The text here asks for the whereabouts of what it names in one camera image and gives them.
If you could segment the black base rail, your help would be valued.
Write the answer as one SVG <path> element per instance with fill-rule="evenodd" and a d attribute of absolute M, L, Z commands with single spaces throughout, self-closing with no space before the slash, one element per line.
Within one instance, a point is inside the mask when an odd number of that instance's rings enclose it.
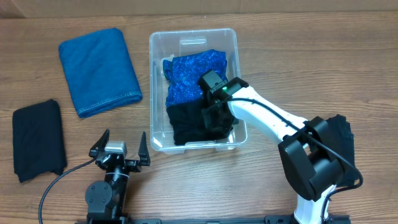
<path fill-rule="evenodd" d="M 267 215 L 264 218 L 222 218 L 222 219 L 185 219 L 185 220 L 161 220 L 131 219 L 116 221 L 84 221 L 84 223 L 127 223 L 127 224 L 299 224 L 293 215 Z"/>

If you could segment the clear plastic storage container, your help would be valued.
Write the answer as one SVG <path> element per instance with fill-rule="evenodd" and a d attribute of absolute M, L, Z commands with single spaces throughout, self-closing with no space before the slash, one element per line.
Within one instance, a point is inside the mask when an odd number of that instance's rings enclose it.
<path fill-rule="evenodd" d="M 174 57 L 197 54 L 215 49 L 226 53 L 228 80 L 241 77 L 237 36 L 231 28 L 175 30 L 154 32 L 149 38 L 150 65 L 150 144 L 158 152 L 183 154 L 187 150 L 232 150 L 244 144 L 248 138 L 246 123 L 233 125 L 229 135 L 216 141 L 188 142 L 184 146 L 174 144 L 174 131 L 166 111 L 169 82 L 164 76 L 163 61 Z"/>

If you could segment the sparkly blue fabric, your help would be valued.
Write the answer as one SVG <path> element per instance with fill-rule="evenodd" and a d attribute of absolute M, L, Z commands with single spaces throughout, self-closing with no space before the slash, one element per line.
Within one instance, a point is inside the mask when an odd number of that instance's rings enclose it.
<path fill-rule="evenodd" d="M 203 90 L 198 81 L 202 75 L 214 71 L 222 80 L 226 80 L 228 65 L 226 53 L 218 50 L 207 50 L 197 54 L 165 59 L 162 62 L 163 72 L 169 82 L 167 107 L 196 101 L 202 98 Z"/>

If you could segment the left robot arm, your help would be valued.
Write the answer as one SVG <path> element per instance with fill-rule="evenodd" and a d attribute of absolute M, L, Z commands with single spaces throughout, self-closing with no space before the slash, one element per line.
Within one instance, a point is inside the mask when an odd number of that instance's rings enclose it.
<path fill-rule="evenodd" d="M 124 213 L 129 174 L 141 172 L 150 165 L 146 133 L 142 134 L 138 160 L 127 159 L 124 141 L 110 141 L 107 129 L 89 151 L 95 164 L 105 171 L 103 180 L 93 182 L 85 192 L 88 204 L 87 223 L 132 223 L 130 215 Z"/>

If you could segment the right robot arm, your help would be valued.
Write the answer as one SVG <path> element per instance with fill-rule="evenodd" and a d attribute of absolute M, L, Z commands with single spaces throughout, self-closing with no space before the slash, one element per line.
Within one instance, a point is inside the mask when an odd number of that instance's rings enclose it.
<path fill-rule="evenodd" d="M 349 216 L 327 211 L 327 196 L 346 167 L 333 150 L 336 141 L 324 119 L 317 116 L 309 121 L 292 115 L 238 77 L 222 80 L 209 71 L 198 84 L 209 104 L 203 112 L 206 129 L 213 131 L 227 119 L 239 119 L 255 125 L 278 146 L 285 177 L 297 193 L 297 206 L 291 215 L 266 216 L 265 223 L 350 223 Z"/>

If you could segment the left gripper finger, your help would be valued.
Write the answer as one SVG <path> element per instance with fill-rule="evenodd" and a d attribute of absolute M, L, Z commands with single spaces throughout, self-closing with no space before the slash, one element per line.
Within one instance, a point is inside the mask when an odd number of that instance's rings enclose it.
<path fill-rule="evenodd" d="M 91 151 L 103 151 L 107 142 L 109 141 L 109 129 L 106 129 L 103 135 L 97 140 L 97 142 L 91 147 Z"/>
<path fill-rule="evenodd" d="M 150 155 L 147 147 L 146 133 L 141 136 L 140 146 L 138 150 L 139 161 L 142 166 L 150 166 Z"/>

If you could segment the blue terry towel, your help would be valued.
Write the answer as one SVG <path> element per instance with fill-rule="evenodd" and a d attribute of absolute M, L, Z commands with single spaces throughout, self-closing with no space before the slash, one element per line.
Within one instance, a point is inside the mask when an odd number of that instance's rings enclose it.
<path fill-rule="evenodd" d="M 103 29 L 66 40 L 58 52 L 79 118 L 142 100 L 121 30 Z"/>

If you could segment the black cloth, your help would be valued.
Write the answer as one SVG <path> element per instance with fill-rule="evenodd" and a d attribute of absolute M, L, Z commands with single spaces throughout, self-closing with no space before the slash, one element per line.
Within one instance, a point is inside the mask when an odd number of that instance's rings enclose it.
<path fill-rule="evenodd" d="M 341 157 L 346 159 L 350 164 L 355 166 L 354 162 L 354 134 L 351 131 L 350 123 L 347 122 L 346 117 L 340 114 L 328 118 L 328 127 L 336 139 L 337 143 L 333 150 L 338 153 Z M 337 184 L 337 187 L 347 187 L 354 185 L 354 182 L 358 179 L 357 172 L 353 169 L 348 169 Z"/>
<path fill-rule="evenodd" d="M 205 129 L 202 109 L 205 100 L 172 105 L 167 108 L 170 124 L 174 130 L 174 142 L 182 146 L 188 142 L 214 141 L 224 139 L 228 134 L 211 134 Z"/>
<path fill-rule="evenodd" d="M 14 173 L 23 183 L 67 166 L 59 104 L 51 99 L 15 110 L 12 115 Z"/>

